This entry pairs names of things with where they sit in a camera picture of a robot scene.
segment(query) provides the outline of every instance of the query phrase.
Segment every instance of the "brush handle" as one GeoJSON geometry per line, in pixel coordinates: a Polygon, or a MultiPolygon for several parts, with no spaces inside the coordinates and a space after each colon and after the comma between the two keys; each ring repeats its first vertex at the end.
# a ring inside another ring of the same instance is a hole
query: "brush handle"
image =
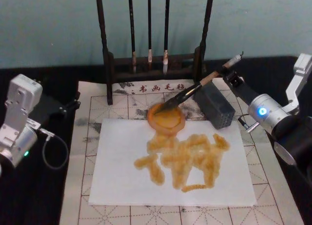
{"type": "Polygon", "coordinates": [[[131,29],[131,45],[132,52],[136,51],[136,40],[135,40],[135,22],[133,16],[133,2],[129,0],[129,13],[130,13],[130,29],[131,29]]]}
{"type": "Polygon", "coordinates": [[[200,81],[200,84],[202,86],[204,86],[205,84],[209,83],[211,80],[213,80],[214,78],[218,77],[219,76],[219,73],[214,71],[213,73],[211,73],[210,75],[206,76],[205,78],[203,78],[201,81],[200,81]]]}
{"type": "Polygon", "coordinates": [[[178,100],[178,103],[181,104],[182,102],[190,98],[195,92],[201,89],[201,87],[202,85],[199,82],[197,82],[194,85],[177,94],[175,98],[178,100]]]}
{"type": "Polygon", "coordinates": [[[169,9],[170,0],[166,0],[166,10],[165,10],[165,50],[168,50],[168,30],[169,30],[169,9]]]}
{"type": "Polygon", "coordinates": [[[152,0],[148,2],[148,49],[152,50],[152,0]]]}

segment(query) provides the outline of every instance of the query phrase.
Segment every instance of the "black cable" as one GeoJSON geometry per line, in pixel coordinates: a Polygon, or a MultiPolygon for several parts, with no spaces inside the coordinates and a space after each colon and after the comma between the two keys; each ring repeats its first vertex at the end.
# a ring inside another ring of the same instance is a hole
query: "black cable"
{"type": "Polygon", "coordinates": [[[62,142],[62,144],[64,145],[65,147],[65,150],[66,150],[66,157],[65,157],[65,160],[64,162],[60,165],[60,166],[52,166],[48,163],[46,157],[45,157],[45,149],[46,149],[46,146],[47,146],[47,143],[48,143],[48,139],[45,141],[44,145],[43,145],[43,148],[42,148],[42,157],[43,157],[43,161],[44,163],[46,164],[46,166],[52,170],[60,170],[62,169],[65,164],[67,163],[68,161],[68,158],[69,158],[69,151],[68,151],[68,146],[67,146],[67,143],[62,139],[60,138],[59,136],[55,135],[54,136],[56,139],[58,139],[59,141],[62,142]]]}
{"type": "Polygon", "coordinates": [[[248,125],[247,125],[246,122],[244,122],[244,121],[242,120],[242,118],[245,117],[245,116],[247,116],[247,115],[249,115],[249,114],[243,114],[243,115],[239,116],[239,118],[237,119],[237,120],[240,122],[240,124],[242,124],[242,126],[245,127],[245,128],[246,128],[246,126],[248,127],[248,125]]]}

